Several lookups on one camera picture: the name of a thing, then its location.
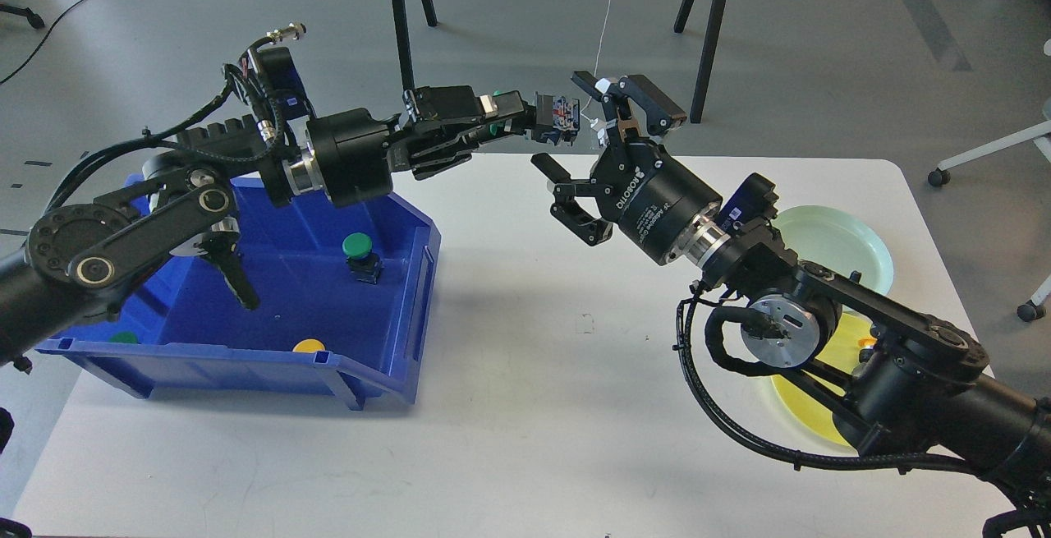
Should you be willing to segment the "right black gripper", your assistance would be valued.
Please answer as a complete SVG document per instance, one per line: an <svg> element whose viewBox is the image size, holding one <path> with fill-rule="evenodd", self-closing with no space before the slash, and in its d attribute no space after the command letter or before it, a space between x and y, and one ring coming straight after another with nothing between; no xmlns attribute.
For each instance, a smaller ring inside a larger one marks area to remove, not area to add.
<svg viewBox="0 0 1051 538"><path fill-rule="evenodd" d="M571 178L553 156L530 157L552 183L549 213L588 246L606 242L615 223L650 260L668 264L671 254L681 254L675 245L695 216L714 216L723 204L723 196L664 148L669 131L686 122L686 111L645 75L599 79L574 71L571 81L601 103L604 118L592 120L590 129L604 152L590 171L596 183ZM601 218L590 215L577 196L596 198Z"/></svg>

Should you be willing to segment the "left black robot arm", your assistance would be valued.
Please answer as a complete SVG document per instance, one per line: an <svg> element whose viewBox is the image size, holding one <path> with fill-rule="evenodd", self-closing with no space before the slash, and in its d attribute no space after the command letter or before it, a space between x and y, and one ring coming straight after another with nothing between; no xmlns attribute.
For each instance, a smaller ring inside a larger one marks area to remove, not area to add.
<svg viewBox="0 0 1051 538"><path fill-rule="evenodd" d="M304 36L302 24L268 32L225 64L222 91L180 125L73 168L21 249L2 261L4 365L30 372L27 352L54 333L116 320L180 252L215 266L240 305L255 309L232 226L236 177L257 172L275 206L310 192L355 205L389 194L395 172L423 180L494 139L549 132L548 104L470 86L406 90L405 122L364 108L320 117L284 47Z"/></svg>

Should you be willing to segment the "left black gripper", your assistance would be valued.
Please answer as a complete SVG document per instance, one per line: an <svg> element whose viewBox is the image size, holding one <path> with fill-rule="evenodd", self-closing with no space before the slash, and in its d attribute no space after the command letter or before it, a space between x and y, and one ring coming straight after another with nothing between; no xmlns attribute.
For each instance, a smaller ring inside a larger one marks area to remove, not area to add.
<svg viewBox="0 0 1051 538"><path fill-rule="evenodd" d="M424 180L465 163L468 131L526 133L537 112L518 91L476 96L470 86L420 86L405 91L406 121L378 120L365 108L308 120L313 163L336 206L355 205L393 190L394 172Z"/></svg>

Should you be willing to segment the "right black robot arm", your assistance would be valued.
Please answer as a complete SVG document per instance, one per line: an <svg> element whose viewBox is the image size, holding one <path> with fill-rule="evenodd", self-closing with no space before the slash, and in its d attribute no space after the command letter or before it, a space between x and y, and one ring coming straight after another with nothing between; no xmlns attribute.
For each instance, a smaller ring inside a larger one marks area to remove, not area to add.
<svg viewBox="0 0 1051 538"><path fill-rule="evenodd" d="M585 179L551 156L533 164L554 186L552 216L594 246L619 228L656 264L686 257L700 269L677 309L673 346L695 400L726 436L795 468L950 471L991 483L1012 509L984 523L984 537L1027 527L1049 534L1049 400L987 375L987 351L968 332L908 309L800 260L772 226L772 182L748 175L724 201L661 145L686 120L642 75L574 84L600 103L604 151ZM695 366L693 320L706 292L704 344L712 363L748 377L784 378L826 408L853 457L774 444L731 420Z"/></svg>

